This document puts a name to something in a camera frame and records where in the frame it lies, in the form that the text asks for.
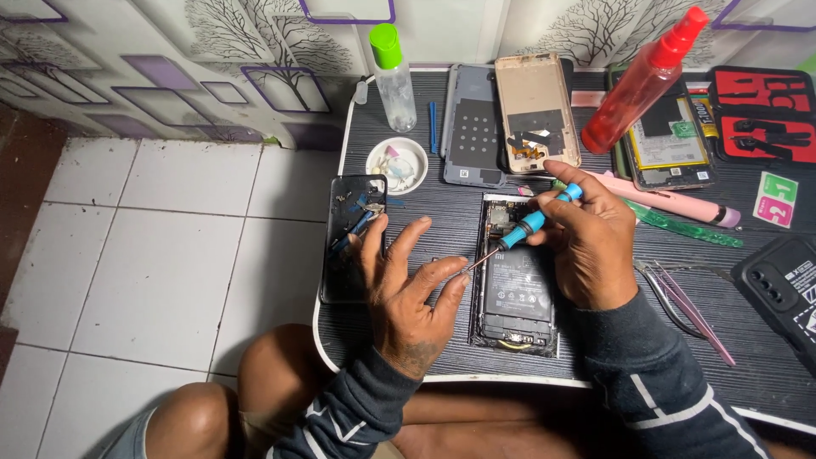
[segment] red tool case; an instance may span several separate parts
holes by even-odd
[[[797,70],[722,65],[708,75],[725,161],[816,164],[816,93]]]

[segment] blue screwdriver handle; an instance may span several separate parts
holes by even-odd
[[[581,198],[581,196],[583,196],[583,190],[581,187],[574,183],[570,183],[567,185],[564,191],[561,191],[561,194],[559,194],[556,199],[571,203],[573,200]],[[545,220],[547,220],[547,217],[545,217],[541,211],[535,211],[528,214],[526,217],[521,219],[520,222],[518,222],[518,225],[516,225],[516,228],[513,228],[513,231],[511,231],[510,234],[499,240],[499,250],[501,252],[510,250],[510,247],[515,245],[517,242],[532,236],[533,233],[540,230],[541,227],[544,226]]]

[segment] red nozzle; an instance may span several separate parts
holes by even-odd
[[[660,37],[649,55],[649,62],[659,69],[677,67],[691,50],[694,40],[708,24],[708,16],[699,7],[691,7],[677,24]]]

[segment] gray phone back cover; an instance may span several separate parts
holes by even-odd
[[[441,148],[448,183],[499,188],[507,180],[498,165],[503,138],[494,78],[493,65],[459,65],[451,70]]]

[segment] red spray bottle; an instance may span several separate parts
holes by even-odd
[[[581,131],[583,146],[594,154],[609,151],[677,81],[685,54],[707,23],[706,13],[691,7],[659,40],[646,43]]]

